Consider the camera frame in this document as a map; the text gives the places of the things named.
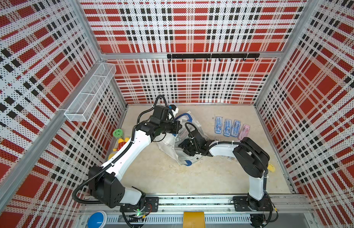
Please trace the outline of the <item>green round toy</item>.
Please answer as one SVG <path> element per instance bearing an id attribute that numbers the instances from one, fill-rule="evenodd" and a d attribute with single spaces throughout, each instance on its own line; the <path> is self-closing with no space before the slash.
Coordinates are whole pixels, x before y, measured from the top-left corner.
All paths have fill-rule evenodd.
<path id="1" fill-rule="evenodd" d="M 116 129 L 113 131 L 112 133 L 113 137 L 115 137 L 116 139 L 119 139 L 119 138 L 123 138 L 123 130 L 122 129 Z"/>

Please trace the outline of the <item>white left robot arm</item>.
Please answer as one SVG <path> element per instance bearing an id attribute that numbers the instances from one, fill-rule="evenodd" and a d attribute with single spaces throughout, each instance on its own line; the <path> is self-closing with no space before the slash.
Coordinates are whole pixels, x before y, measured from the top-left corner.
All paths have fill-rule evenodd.
<path id="1" fill-rule="evenodd" d="M 124 187 L 121 180 L 140 152 L 157 136 L 177 134 L 181 128 L 180 121 L 136 124 L 131 139 L 109 161 L 89 170 L 88 179 L 73 190 L 72 199 L 80 204 L 102 203 L 109 208 L 128 204 L 142 210 L 146 204 L 145 193 L 134 187 Z"/>

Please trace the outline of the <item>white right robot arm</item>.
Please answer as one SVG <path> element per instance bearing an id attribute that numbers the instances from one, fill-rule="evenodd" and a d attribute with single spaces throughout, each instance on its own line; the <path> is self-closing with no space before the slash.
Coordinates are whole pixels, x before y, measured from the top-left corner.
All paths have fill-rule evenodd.
<path id="1" fill-rule="evenodd" d="M 249 176 L 248 196 L 261 201 L 266 193 L 270 156 L 251 138 L 239 142 L 185 139 L 178 145 L 187 155 L 235 157 Z"/>

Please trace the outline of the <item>blue round button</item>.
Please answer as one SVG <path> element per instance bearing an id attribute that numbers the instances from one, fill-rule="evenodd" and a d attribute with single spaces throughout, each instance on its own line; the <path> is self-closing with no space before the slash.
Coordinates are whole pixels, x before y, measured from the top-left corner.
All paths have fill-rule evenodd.
<path id="1" fill-rule="evenodd" d="M 88 228 L 104 228 L 107 223 L 107 214 L 104 211 L 98 211 L 92 214 L 87 222 Z"/>

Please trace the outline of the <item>black hook rail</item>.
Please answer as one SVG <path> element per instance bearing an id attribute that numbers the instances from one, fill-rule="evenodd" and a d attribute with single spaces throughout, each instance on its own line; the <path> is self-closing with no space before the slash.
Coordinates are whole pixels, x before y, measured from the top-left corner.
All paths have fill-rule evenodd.
<path id="1" fill-rule="evenodd" d="M 205 53 L 205 54 L 167 54 L 167 59 L 255 59 L 260 57 L 260 53 Z"/>

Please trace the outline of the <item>pink compass set case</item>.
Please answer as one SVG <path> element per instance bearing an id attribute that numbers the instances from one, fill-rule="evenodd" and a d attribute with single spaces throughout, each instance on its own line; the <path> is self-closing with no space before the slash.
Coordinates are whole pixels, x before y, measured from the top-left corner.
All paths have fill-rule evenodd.
<path id="1" fill-rule="evenodd" d="M 243 140 L 245 137 L 248 136 L 249 134 L 249 131 L 250 131 L 250 125 L 248 124 L 244 124 L 241 131 L 240 131 L 240 134 L 238 136 L 238 140 Z"/>

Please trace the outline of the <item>blue compass set case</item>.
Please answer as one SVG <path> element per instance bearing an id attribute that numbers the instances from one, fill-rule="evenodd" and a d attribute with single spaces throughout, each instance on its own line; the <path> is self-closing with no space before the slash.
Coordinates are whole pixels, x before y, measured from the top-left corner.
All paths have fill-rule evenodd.
<path id="1" fill-rule="evenodd" d="M 225 119 L 223 135 L 226 136 L 226 137 L 230 137 L 231 136 L 231 130 L 232 130 L 232 120 Z"/>
<path id="2" fill-rule="evenodd" d="M 216 134 L 221 134 L 223 132 L 222 125 L 223 125 L 222 117 L 221 116 L 216 116 L 215 117 L 215 127 L 214 127 Z"/>
<path id="3" fill-rule="evenodd" d="M 231 136 L 238 137 L 240 133 L 241 122 L 239 120 L 234 120 L 232 122 Z"/>

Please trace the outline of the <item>yellow toy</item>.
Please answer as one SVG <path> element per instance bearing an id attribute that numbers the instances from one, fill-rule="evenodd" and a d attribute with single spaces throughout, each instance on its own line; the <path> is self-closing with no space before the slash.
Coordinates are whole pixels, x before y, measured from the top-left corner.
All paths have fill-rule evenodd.
<path id="1" fill-rule="evenodd" d="M 110 160 L 128 141 L 129 138 L 125 138 L 125 139 L 119 138 L 117 145 L 115 146 L 115 148 L 113 148 L 112 152 L 108 156 L 108 160 Z"/>

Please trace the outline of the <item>white canvas bag blue handles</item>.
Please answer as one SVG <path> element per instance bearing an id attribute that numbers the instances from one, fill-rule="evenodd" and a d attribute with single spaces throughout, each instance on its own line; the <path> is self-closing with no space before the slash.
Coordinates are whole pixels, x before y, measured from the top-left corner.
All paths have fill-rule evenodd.
<path id="1" fill-rule="evenodd" d="M 188 136 L 188 131 L 195 131 L 209 141 L 210 138 L 203 132 L 201 124 L 194 117 L 191 111 L 187 111 L 176 117 L 176 120 L 182 124 L 182 129 L 178 134 L 161 134 L 154 139 L 158 148 L 166 155 L 175 160 L 179 165 L 191 166 L 193 163 L 199 161 L 202 155 L 199 154 L 197 149 L 192 146 L 192 142 Z"/>

